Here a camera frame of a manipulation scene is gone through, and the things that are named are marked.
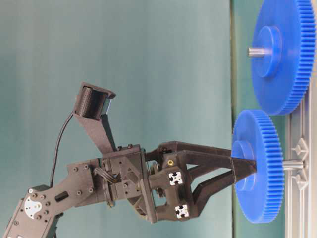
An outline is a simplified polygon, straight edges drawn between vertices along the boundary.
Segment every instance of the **wire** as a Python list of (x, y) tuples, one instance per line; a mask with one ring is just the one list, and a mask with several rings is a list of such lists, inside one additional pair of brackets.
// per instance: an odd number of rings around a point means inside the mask
[(58, 155), (58, 148), (59, 148), (59, 144), (60, 144), (60, 140), (61, 137), (65, 131), (65, 128), (67, 126), (67, 124), (69, 123), (70, 119), (73, 117), (73, 112), (71, 112), (69, 114), (69, 116), (67, 117), (66, 121), (64, 122), (63, 127), (61, 128), (58, 138), (57, 138), (57, 142), (56, 142), (56, 146), (55, 146), (55, 153), (54, 153), (54, 160), (53, 160), (53, 167), (52, 167), (52, 172), (51, 172), (51, 181), (50, 181), (50, 187), (53, 187), (54, 184), (54, 175), (55, 175), (55, 169), (56, 169), (56, 164), (57, 164), (57, 155)]

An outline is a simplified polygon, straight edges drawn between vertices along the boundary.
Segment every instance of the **backdrop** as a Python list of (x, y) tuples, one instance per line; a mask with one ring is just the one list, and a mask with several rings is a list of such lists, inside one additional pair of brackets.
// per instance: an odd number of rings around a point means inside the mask
[[(180, 140), (230, 148), (229, 1), (2, 0), (0, 3), (0, 228), (31, 186), (48, 184), (60, 127), (80, 83), (114, 91), (117, 145), (148, 151)], [(99, 152), (72, 120), (66, 165)], [(140, 220), (126, 201), (74, 208), (58, 237), (232, 237), (231, 188), (186, 223)]]

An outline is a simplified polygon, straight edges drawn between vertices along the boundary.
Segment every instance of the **metal frame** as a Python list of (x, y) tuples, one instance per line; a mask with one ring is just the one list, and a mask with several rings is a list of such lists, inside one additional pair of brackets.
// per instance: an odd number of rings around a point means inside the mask
[[(317, 3), (312, 0), (315, 19)], [(317, 61), (300, 106), (286, 118), (286, 160), (303, 168), (286, 171), (285, 238), (317, 237)]]

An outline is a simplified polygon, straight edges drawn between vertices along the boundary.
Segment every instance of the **metal shaft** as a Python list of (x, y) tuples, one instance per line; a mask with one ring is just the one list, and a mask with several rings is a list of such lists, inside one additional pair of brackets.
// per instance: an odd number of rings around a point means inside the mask
[(248, 47), (249, 57), (263, 57), (265, 55), (265, 48)]
[(301, 170), (304, 167), (303, 161), (300, 160), (284, 160), (284, 170)]

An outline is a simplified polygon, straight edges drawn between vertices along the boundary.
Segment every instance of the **screw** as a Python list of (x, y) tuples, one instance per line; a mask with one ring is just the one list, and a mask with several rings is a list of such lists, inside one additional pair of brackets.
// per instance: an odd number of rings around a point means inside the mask
[(168, 160), (168, 161), (167, 161), (167, 164), (168, 164), (169, 166), (173, 166), (173, 165), (174, 165), (174, 161)]

